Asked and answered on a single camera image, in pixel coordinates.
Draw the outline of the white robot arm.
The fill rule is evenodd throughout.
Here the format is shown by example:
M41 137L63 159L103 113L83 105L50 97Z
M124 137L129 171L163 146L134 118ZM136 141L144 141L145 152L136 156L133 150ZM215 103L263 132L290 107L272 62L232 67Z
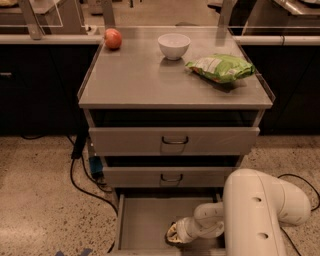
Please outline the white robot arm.
M223 199L198 205L193 215L166 233L172 244L197 238L225 238L226 256L287 256L283 224L298 226L311 215L311 203L296 185L254 169L227 178Z

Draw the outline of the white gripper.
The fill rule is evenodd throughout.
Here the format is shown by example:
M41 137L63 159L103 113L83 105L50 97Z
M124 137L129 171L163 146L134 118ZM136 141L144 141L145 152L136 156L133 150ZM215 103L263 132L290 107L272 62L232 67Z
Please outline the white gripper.
M200 225L193 217L185 217L172 222L166 234L166 241L171 244L190 243L199 237Z

